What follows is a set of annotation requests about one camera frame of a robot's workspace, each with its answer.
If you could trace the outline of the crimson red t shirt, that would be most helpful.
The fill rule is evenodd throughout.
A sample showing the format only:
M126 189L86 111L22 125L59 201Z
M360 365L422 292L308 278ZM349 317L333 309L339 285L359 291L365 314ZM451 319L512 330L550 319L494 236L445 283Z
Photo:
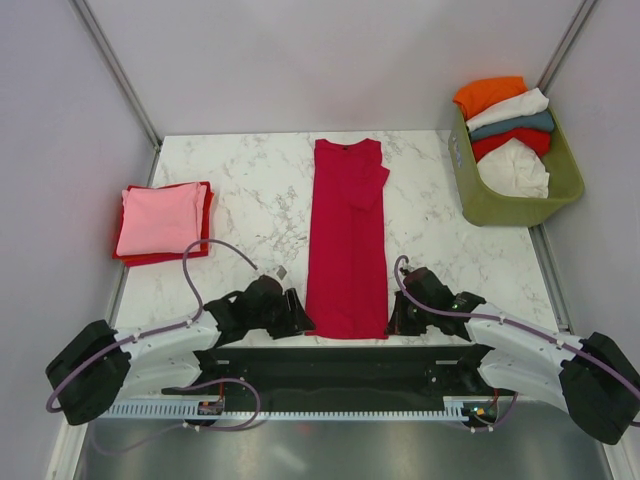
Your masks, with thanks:
M313 333L341 340L385 339L383 191L390 170L383 166L381 143L319 139L314 167L305 304Z

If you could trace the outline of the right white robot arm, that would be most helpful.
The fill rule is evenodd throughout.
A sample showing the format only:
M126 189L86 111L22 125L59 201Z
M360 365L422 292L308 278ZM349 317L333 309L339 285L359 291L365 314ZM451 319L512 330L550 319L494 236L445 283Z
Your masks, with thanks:
M420 335L434 327L470 342L472 358L457 371L465 391L491 387L545 402L607 445L638 427L639 373L610 337L555 332L471 292L454 294L430 269L411 268L405 255L393 274L399 287L393 333Z

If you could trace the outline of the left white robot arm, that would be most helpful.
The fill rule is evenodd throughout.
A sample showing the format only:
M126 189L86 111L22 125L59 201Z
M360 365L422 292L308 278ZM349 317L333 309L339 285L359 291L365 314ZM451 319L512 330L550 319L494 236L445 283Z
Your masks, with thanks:
M200 305L186 316L148 330L117 330L104 320L85 326L49 363L52 387L45 408L63 413L72 426L91 422L115 402L164 389L208 393L219 369L201 352L264 330L278 340L311 332L316 325L295 289L262 275L243 291Z

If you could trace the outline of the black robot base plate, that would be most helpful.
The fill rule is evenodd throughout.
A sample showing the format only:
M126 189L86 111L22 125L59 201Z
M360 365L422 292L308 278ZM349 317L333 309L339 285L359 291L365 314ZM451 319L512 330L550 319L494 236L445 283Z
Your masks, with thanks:
M492 398L476 346L234 347L199 353L196 394L235 406L435 407L444 397Z

